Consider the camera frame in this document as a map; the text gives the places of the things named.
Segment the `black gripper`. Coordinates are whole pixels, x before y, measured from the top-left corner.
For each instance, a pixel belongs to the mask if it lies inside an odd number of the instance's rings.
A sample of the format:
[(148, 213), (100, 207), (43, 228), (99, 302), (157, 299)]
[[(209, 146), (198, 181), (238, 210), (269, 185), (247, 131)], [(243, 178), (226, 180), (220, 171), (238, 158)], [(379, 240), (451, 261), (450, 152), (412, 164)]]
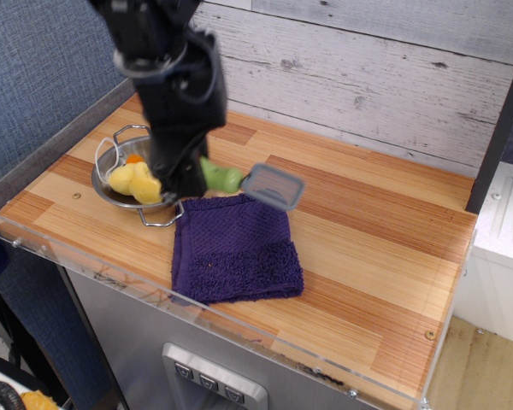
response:
[(200, 160), (209, 156), (207, 134), (226, 124), (227, 90), (215, 35), (189, 29), (184, 40), (180, 54), (166, 61), (114, 53), (116, 67), (142, 102), (150, 125), (150, 170), (169, 202), (206, 193)]

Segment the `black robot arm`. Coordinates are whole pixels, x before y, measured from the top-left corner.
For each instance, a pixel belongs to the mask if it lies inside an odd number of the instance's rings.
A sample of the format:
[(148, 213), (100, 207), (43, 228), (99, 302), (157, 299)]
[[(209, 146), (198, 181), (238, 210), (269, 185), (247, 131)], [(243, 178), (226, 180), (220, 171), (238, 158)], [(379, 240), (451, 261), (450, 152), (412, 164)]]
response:
[(197, 1), (94, 1), (115, 44), (114, 64), (139, 95), (150, 126), (149, 168), (164, 196), (208, 189), (200, 159), (227, 122), (219, 46), (192, 27)]

